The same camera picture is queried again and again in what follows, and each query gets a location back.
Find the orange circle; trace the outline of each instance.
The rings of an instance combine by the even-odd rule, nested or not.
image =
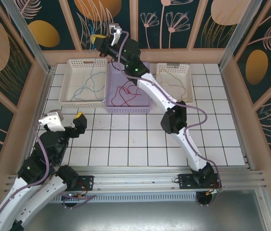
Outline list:
[[[121,0],[74,0],[74,3],[86,18],[93,21],[108,20],[106,9],[113,18],[121,9]]]

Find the white basket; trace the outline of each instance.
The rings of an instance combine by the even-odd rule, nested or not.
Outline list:
[[[91,74],[97,74],[92,77],[95,83],[89,79]],[[59,103],[64,107],[71,108],[103,107],[106,76],[106,58],[69,59],[67,62],[63,86],[59,97]],[[82,88],[86,82],[87,84],[85,87],[91,90],[95,89],[95,91],[98,92],[94,93],[93,91],[86,88],[81,90],[80,88]]]
[[[156,74],[156,81],[171,97],[177,101],[182,99],[187,105],[194,103],[190,65],[157,63]]]

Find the purple wire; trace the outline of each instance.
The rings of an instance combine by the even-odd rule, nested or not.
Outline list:
[[[37,122],[36,123],[36,128],[40,125],[41,123],[40,122]],[[42,153],[43,153],[43,156],[44,156],[44,159],[45,159],[45,165],[46,165],[46,170],[45,170],[45,174],[44,176],[38,180],[37,182],[35,183],[31,183],[31,184],[28,184],[28,185],[25,185],[21,188],[19,188],[18,190],[16,190],[13,194],[11,194],[11,196],[8,198],[8,200],[2,205],[2,207],[0,208],[0,214],[2,213],[3,209],[7,206],[7,204],[10,202],[11,199],[14,198],[15,195],[17,195],[20,191],[22,191],[23,189],[26,189],[26,188],[29,188],[29,187],[32,187],[32,186],[36,186],[40,183],[42,183],[47,177],[48,177],[48,174],[49,174],[49,171],[50,171],[50,163],[49,163],[49,159],[48,159],[48,155],[47,155],[47,152],[45,151],[45,148],[37,134],[37,130],[35,128],[33,128],[33,133],[37,139],[37,142],[39,143],[40,147],[41,147],[41,150],[42,150]]]
[[[76,197],[73,197],[73,196],[69,196],[67,194],[59,194],[59,196],[64,196],[66,197],[64,200],[63,200],[63,206],[66,208],[66,209],[74,209],[74,208],[78,208],[78,207],[81,207],[83,205],[85,205],[88,201],[92,200],[94,197],[96,197],[97,195],[94,195],[94,196],[89,196],[89,197],[84,197],[84,198],[76,198]],[[84,201],[83,203],[78,203],[77,205],[75,206],[72,206],[72,207],[67,207],[65,205],[65,202],[67,200],[67,198],[70,198],[70,199],[76,199],[78,201]]]
[[[124,30],[123,30],[123,31],[121,31],[121,33],[126,34],[126,37],[125,37],[124,40],[122,41],[121,46],[120,46],[120,48],[119,48],[119,53],[118,53],[118,62],[119,62],[119,63],[120,63],[120,57],[121,57],[122,48],[123,48],[123,46],[125,45],[125,43],[126,43],[128,37],[129,37],[129,32],[128,32],[128,31],[124,31]],[[144,78],[139,78],[139,77],[134,77],[134,76],[128,76],[128,75],[126,75],[126,74],[122,71],[121,65],[118,65],[118,68],[119,68],[120,72],[121,72],[123,75],[125,75],[127,78],[142,80],[142,81],[148,82],[148,83],[150,83],[150,84],[152,84],[152,85],[154,84],[152,81],[147,80],[147,79],[144,79]],[[195,153],[195,155],[199,156],[199,157],[200,157],[201,159],[203,159],[203,160],[206,160],[207,162],[211,162],[211,163],[214,165],[214,167],[216,168],[216,171],[217,171],[218,179],[219,179],[219,188],[221,188],[221,179],[220,179],[219,170],[218,170],[218,167],[217,167],[216,163],[214,163],[212,160],[209,160],[209,159],[206,159],[206,158],[202,157],[201,154],[199,154],[199,153],[195,150],[195,148],[193,148],[193,146],[191,145],[191,143],[190,143],[190,141],[189,141],[189,139],[188,139],[188,136],[187,136],[187,134],[186,134],[187,129],[205,123],[205,122],[207,121],[207,119],[208,119],[207,113],[206,113],[204,110],[202,110],[202,109],[200,109],[200,108],[198,108],[198,107],[189,106],[189,105],[184,105],[184,104],[180,104],[180,103],[176,103],[176,102],[171,101],[171,99],[170,99],[170,98],[169,98],[169,97],[161,90],[161,88],[160,88],[158,85],[154,85],[154,86],[162,93],[162,95],[164,95],[164,97],[165,97],[170,103],[172,103],[172,104],[174,104],[174,105],[177,105],[177,106],[180,106],[180,107],[192,108],[192,109],[195,109],[195,110],[197,110],[197,111],[200,111],[201,113],[204,114],[205,119],[204,119],[203,121],[201,121],[201,122],[199,122],[199,123],[196,123],[196,124],[189,125],[189,126],[187,126],[187,127],[184,129],[184,136],[185,136],[185,138],[186,138],[186,140],[187,140],[189,146],[191,147],[191,149],[192,149],[193,152]]]

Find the purple cable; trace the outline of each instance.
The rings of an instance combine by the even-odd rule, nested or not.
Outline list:
[[[36,123],[36,127],[38,127],[41,123],[38,122]],[[42,153],[43,153],[43,156],[44,156],[44,159],[45,159],[45,165],[46,165],[46,170],[45,170],[45,174],[44,176],[38,180],[37,182],[35,183],[31,183],[31,184],[28,184],[28,185],[25,185],[21,188],[19,188],[18,190],[16,190],[13,194],[11,194],[11,196],[9,197],[9,199],[2,205],[2,207],[0,208],[0,214],[2,213],[3,209],[7,206],[7,204],[10,202],[11,199],[14,198],[15,195],[17,195],[20,191],[22,191],[23,189],[26,189],[26,188],[29,188],[29,187],[32,187],[32,186],[36,186],[40,183],[42,183],[47,177],[48,177],[48,174],[49,174],[49,170],[50,170],[50,163],[49,163],[49,159],[48,159],[48,155],[47,155],[47,152],[45,151],[45,148],[37,134],[37,130],[35,128],[33,128],[33,133],[41,147],[41,150],[42,150]]]
[[[63,200],[63,206],[64,206],[65,208],[67,208],[67,209],[74,209],[74,208],[78,208],[78,207],[81,207],[81,206],[85,205],[88,201],[92,200],[92,199],[93,199],[94,197],[96,197],[97,195],[89,196],[89,197],[84,197],[84,198],[76,198],[76,197],[73,197],[73,196],[69,196],[69,195],[67,195],[67,194],[59,194],[59,196],[64,196],[64,197],[65,197],[65,199]],[[78,204],[75,205],[75,206],[67,207],[67,206],[65,205],[65,202],[66,202],[67,198],[70,198],[70,199],[76,199],[76,200],[78,200],[78,201],[84,201],[84,200],[85,200],[85,201],[84,201],[83,203],[78,203]]]
[[[128,31],[124,31],[124,30],[123,30],[123,31],[121,31],[121,33],[126,34],[126,37],[125,37],[124,40],[122,41],[121,46],[120,46],[120,48],[119,48],[119,53],[118,53],[118,62],[119,62],[119,63],[120,63],[120,57],[121,57],[122,48],[123,48],[123,46],[125,45],[125,43],[126,43],[128,37],[129,37],[129,32],[128,32]],[[134,76],[128,76],[128,75],[126,75],[126,74],[122,71],[120,65],[118,65],[118,68],[119,68],[120,72],[121,72],[123,75],[125,75],[127,78],[142,80],[142,81],[148,82],[148,83],[150,83],[150,84],[152,84],[152,85],[154,84],[152,81],[147,80],[147,79],[144,79],[144,78],[139,78],[139,77],[134,77]],[[219,170],[218,170],[217,165],[216,165],[212,160],[209,160],[209,159],[206,159],[206,158],[202,157],[202,156],[195,150],[195,148],[193,148],[193,146],[191,145],[191,143],[190,143],[190,141],[189,141],[189,139],[188,139],[188,137],[187,137],[187,134],[186,134],[187,129],[205,123],[205,122],[207,121],[207,119],[208,119],[207,113],[206,113],[204,110],[202,110],[202,109],[200,109],[200,108],[198,108],[198,107],[189,106],[189,105],[184,105],[184,104],[180,104],[180,103],[176,103],[176,102],[171,101],[170,98],[169,98],[169,97],[161,90],[161,88],[159,88],[159,86],[157,86],[157,85],[154,85],[154,86],[161,92],[162,95],[164,95],[164,97],[165,97],[170,103],[172,103],[172,104],[174,104],[174,105],[177,105],[177,106],[180,106],[180,107],[192,108],[192,109],[195,109],[195,110],[197,110],[197,111],[200,111],[201,113],[204,114],[205,119],[204,119],[203,121],[201,121],[201,122],[199,122],[199,123],[196,123],[196,124],[189,125],[189,126],[187,126],[187,127],[184,129],[184,136],[185,136],[185,138],[186,138],[186,140],[187,140],[189,146],[191,147],[191,149],[193,150],[193,152],[195,153],[196,156],[199,156],[201,159],[206,160],[207,162],[211,162],[211,163],[214,165],[214,167],[216,168],[216,171],[217,171],[218,179],[219,179],[219,188],[221,188],[221,179],[220,179]]]

